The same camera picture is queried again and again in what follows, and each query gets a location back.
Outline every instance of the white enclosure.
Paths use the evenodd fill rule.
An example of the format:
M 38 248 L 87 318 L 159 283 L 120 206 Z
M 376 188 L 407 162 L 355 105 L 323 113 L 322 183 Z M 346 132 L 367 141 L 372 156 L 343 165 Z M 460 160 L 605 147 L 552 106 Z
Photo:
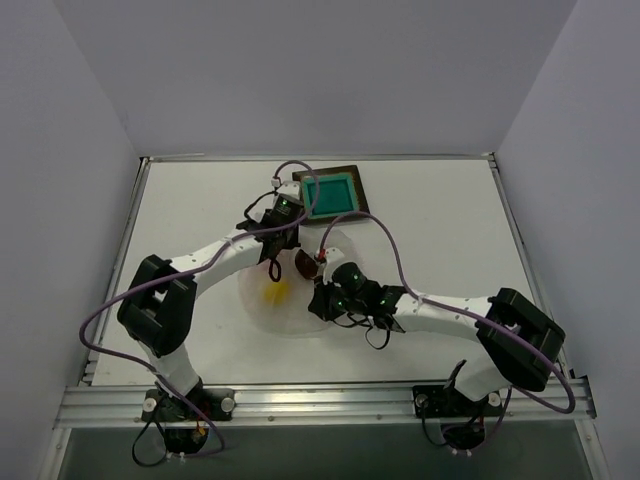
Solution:
M 352 163 L 310 161 L 316 168 Z M 242 220 L 245 206 L 269 189 L 279 163 L 152 163 L 118 291 L 128 288 L 144 257 L 180 256 L 226 235 Z M 509 286 L 531 298 L 486 159 L 361 160 L 356 165 L 371 212 L 394 234 L 416 290 L 476 297 Z M 377 225 L 337 228 L 355 243 L 369 278 L 399 284 L 389 242 Z M 248 319 L 234 275 L 199 297 L 187 347 L 196 371 L 213 384 L 442 379 L 461 359 L 486 355 L 479 344 L 426 332 L 394 334 L 386 349 L 376 351 L 365 342 L 363 330 L 333 326 L 296 338 L 264 333 Z M 115 311 L 103 345 L 142 354 Z M 100 355 L 93 377 L 93 385 L 152 383 L 153 376 L 143 368 L 105 355 Z

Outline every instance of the small brown object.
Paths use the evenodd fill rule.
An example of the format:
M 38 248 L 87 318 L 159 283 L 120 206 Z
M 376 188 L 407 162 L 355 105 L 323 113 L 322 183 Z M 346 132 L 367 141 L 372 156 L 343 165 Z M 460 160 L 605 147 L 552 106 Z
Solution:
M 318 263 L 304 250 L 298 250 L 295 258 L 296 270 L 306 280 L 313 280 L 318 276 Z

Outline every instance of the white wall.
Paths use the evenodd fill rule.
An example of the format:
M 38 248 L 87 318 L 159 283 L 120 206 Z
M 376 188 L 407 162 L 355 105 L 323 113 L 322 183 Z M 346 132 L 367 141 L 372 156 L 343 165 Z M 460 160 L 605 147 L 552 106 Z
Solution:
M 575 0 L 55 0 L 140 154 L 494 151 Z
M 138 162 L 54 5 L 0 14 L 0 476 L 34 478 Z
M 637 0 L 580 0 L 498 152 L 616 479 L 640 472 L 638 25 Z

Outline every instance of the black bracket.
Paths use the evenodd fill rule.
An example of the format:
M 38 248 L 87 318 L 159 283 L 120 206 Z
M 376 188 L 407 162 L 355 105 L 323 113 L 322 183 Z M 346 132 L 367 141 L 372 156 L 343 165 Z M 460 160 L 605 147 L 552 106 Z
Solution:
M 187 395 L 189 400 L 214 422 L 231 420 L 235 407 L 234 396 L 235 392 L 230 388 L 205 390 L 201 383 Z M 155 420 L 157 424 L 164 424 L 164 445 L 167 451 L 172 453 L 196 453 L 207 443 L 208 435 L 211 434 L 200 428 L 171 428 L 171 423 L 200 419 L 187 405 L 178 399 L 168 398 L 166 392 L 160 388 L 147 390 L 140 417 L 144 422 Z
M 212 388 L 202 389 L 199 393 L 199 398 L 194 402 L 204 414 L 214 422 L 228 422 L 232 419 L 233 406 L 235 406 L 235 392 L 230 388 Z M 145 402 L 152 399 L 151 405 L 157 405 L 161 397 L 166 396 L 163 390 L 159 388 L 153 388 L 147 390 L 145 394 Z M 189 394 L 189 399 L 193 401 L 192 393 Z M 232 408 L 229 409 L 223 402 L 230 403 L 231 399 Z M 152 411 L 143 410 L 140 418 L 143 422 L 148 422 L 151 419 Z M 196 414 L 191 411 L 184 403 L 174 399 L 164 399 L 160 405 L 160 408 L 156 410 L 155 419 L 160 423 L 177 423 L 188 422 L 198 420 Z
M 416 417 L 469 419 L 478 413 L 478 404 L 455 390 L 445 389 L 445 385 L 415 385 L 413 387 L 413 408 Z M 492 407 L 488 403 L 482 406 L 483 417 L 498 417 L 502 406 Z

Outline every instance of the gray wall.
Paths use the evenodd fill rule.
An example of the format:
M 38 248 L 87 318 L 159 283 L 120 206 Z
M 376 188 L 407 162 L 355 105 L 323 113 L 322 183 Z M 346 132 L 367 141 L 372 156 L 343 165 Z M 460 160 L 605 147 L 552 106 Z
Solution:
M 34 478 L 138 162 L 54 5 L 0 14 L 0 476 Z
M 640 3 L 579 1 L 498 152 L 614 478 L 638 478 Z
M 438 428 L 428 427 L 434 439 Z M 411 425 L 336 425 L 226 428 L 219 457 L 173 458 L 140 468 L 131 459 L 137 431 L 76 429 L 60 480 L 590 480 L 573 422 L 509 422 L 471 458 L 435 448 L 418 422 Z M 136 446 L 145 462 L 162 453 L 149 430 Z
M 575 0 L 56 0 L 140 154 L 497 149 Z

